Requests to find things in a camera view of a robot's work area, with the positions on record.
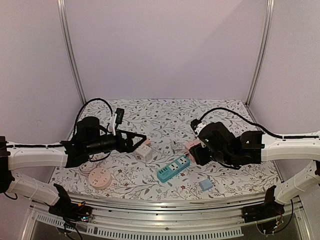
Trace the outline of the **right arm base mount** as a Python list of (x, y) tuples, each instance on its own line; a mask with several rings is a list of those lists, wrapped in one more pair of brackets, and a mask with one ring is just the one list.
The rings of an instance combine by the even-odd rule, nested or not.
[(274, 234), (280, 225), (283, 214), (285, 213), (284, 205), (276, 202), (276, 186), (270, 187), (264, 197), (264, 201), (259, 204), (245, 206), (241, 209), (242, 218), (245, 223), (253, 223), (272, 218), (257, 224), (258, 230), (264, 234)]

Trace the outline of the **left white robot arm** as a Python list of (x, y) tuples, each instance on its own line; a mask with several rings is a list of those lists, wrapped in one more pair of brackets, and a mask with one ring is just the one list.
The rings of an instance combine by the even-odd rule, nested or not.
[(63, 216), (74, 213), (67, 191), (60, 185), (50, 185), (18, 173), (30, 167), (75, 168), (96, 154), (112, 151), (132, 153), (147, 139), (144, 134), (118, 129), (121, 120), (112, 117), (110, 129), (97, 117), (85, 117), (75, 125), (71, 140), (53, 144), (17, 144), (0, 138), (0, 192), (13, 193), (54, 206)]

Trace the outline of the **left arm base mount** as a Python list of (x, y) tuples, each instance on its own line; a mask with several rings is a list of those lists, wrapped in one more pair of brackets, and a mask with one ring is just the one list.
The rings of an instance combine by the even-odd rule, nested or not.
[(58, 201), (49, 207), (48, 212), (52, 215), (62, 217), (63, 224), (63, 234), (70, 240), (74, 240), (70, 236), (69, 229), (75, 230), (80, 240), (83, 237), (80, 231), (77, 229), (77, 222), (88, 222), (93, 213), (93, 208), (86, 204), (85, 201), (80, 203), (73, 203), (69, 197), (67, 191), (59, 184), (54, 183), (53, 186), (58, 191)]

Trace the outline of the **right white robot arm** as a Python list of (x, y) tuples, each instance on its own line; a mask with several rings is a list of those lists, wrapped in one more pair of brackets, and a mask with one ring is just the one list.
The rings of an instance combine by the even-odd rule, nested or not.
[(259, 206), (262, 218), (269, 218), (278, 205), (320, 183), (320, 133), (276, 135), (264, 129), (245, 131), (236, 137), (223, 123), (205, 124), (193, 120), (190, 124), (200, 141), (193, 154), (196, 161), (211, 160), (226, 168), (238, 170), (245, 165), (276, 160), (309, 160), (309, 164), (285, 182), (277, 183), (267, 192), (270, 199)]

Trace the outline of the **pink cube socket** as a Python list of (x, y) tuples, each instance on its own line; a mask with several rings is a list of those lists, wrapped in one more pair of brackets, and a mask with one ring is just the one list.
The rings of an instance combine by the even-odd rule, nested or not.
[(190, 161), (192, 163), (195, 163), (196, 160), (195, 158), (193, 157), (193, 155), (191, 154), (191, 149), (196, 147), (197, 145), (200, 145), (200, 140), (198, 139), (195, 139), (191, 142), (187, 142), (184, 144), (184, 154), (190, 159)]

